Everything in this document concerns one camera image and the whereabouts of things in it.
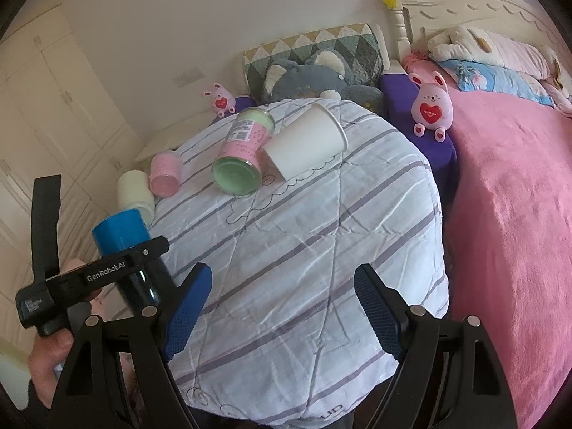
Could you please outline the person's left hand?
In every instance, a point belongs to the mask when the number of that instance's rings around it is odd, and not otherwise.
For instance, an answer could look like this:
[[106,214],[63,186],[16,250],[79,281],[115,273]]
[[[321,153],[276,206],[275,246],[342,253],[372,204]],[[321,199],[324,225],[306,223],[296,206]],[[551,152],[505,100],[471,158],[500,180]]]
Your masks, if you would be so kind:
[[55,368],[64,362],[74,344],[74,336],[67,328],[48,337],[35,337],[27,365],[38,399],[48,409],[57,387]]

